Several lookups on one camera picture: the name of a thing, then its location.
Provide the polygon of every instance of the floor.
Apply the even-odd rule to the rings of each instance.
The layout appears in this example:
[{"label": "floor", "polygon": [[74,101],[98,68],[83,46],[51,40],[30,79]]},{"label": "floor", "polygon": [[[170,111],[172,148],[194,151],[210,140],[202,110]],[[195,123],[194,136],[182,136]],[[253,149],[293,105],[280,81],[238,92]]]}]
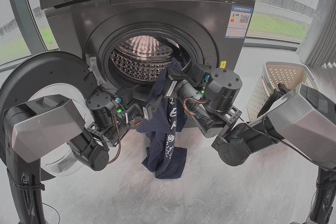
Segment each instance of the floor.
[{"label": "floor", "polygon": [[[243,80],[236,107],[245,107],[265,61],[300,62],[290,51],[243,48],[235,70]],[[314,71],[320,90],[333,100],[334,69]],[[247,119],[246,108],[243,111]],[[148,139],[130,131],[115,163],[101,172],[83,167],[68,177],[45,182],[43,201],[58,210],[61,224],[288,224],[306,220],[317,167],[282,144],[251,155],[239,167],[230,167],[210,147],[212,140],[197,128],[184,129],[176,138],[176,146],[188,149],[183,175],[159,180],[141,164]],[[0,185],[0,224],[16,224],[3,163]],[[336,223],[335,215],[330,223]],[[45,218],[49,224],[58,222],[48,207]]]}]

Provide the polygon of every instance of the dark blue clothing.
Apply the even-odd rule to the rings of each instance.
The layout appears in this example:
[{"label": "dark blue clothing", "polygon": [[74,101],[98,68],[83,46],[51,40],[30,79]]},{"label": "dark blue clothing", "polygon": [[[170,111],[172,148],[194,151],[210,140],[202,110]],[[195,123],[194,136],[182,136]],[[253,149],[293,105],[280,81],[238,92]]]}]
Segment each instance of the dark blue clothing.
[{"label": "dark blue clothing", "polygon": [[[174,58],[172,64],[166,66],[149,93],[147,101],[160,96],[167,79],[167,69],[182,70],[181,65]],[[186,164],[187,149],[175,147],[175,133],[183,129],[187,121],[182,104],[175,98],[162,98],[161,104],[150,121],[143,121],[136,129],[140,133],[147,133],[150,140],[146,148],[147,158],[142,164],[151,172],[155,172],[158,179],[180,178]]]}]

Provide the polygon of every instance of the grass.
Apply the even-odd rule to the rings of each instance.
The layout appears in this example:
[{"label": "grass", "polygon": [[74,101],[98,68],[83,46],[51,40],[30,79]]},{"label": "grass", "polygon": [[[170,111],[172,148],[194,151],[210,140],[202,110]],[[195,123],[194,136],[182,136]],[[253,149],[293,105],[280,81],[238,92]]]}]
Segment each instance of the grass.
[{"label": "grass", "polygon": [[[40,31],[48,50],[56,49],[57,44],[50,28],[42,28]],[[285,20],[277,16],[254,13],[247,35],[261,34],[272,39],[282,39],[285,36],[301,41],[307,31],[308,26],[305,24]],[[0,64],[28,55],[30,55],[30,52],[22,37],[0,44]]]},{"label": "grass", "polygon": [[[50,28],[40,29],[42,38],[48,50],[56,49],[57,44]],[[29,49],[23,40],[23,37],[18,37],[14,40],[0,44],[0,64],[9,62],[18,58],[30,55]]]},{"label": "grass", "polygon": [[277,16],[254,13],[248,34],[259,33],[266,34],[267,36],[274,35],[274,39],[277,39],[277,37],[281,39],[281,36],[287,36],[302,41],[307,31],[308,26],[305,24],[285,20]]}]

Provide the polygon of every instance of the qr code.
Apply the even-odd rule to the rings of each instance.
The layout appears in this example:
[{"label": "qr code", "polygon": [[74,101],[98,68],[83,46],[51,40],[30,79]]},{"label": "qr code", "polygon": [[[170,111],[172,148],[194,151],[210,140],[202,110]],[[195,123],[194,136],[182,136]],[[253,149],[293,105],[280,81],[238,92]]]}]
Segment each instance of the qr code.
[{"label": "qr code", "polygon": [[249,23],[250,15],[241,15],[239,23]]}]

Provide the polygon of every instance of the open washer door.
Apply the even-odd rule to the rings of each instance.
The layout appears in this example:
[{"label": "open washer door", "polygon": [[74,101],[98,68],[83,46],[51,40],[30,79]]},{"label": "open washer door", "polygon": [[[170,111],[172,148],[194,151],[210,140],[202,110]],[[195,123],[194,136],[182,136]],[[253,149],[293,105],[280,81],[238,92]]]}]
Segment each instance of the open washer door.
[{"label": "open washer door", "polygon": [[[85,100],[97,88],[97,81],[87,64],[77,56],[61,51],[38,54],[16,67],[0,89],[0,118],[12,106],[42,96],[62,94],[73,100],[86,121],[93,122]],[[0,129],[0,157],[7,165],[5,132]],[[74,173],[83,165],[76,161],[64,144],[41,159],[41,181]]]}]

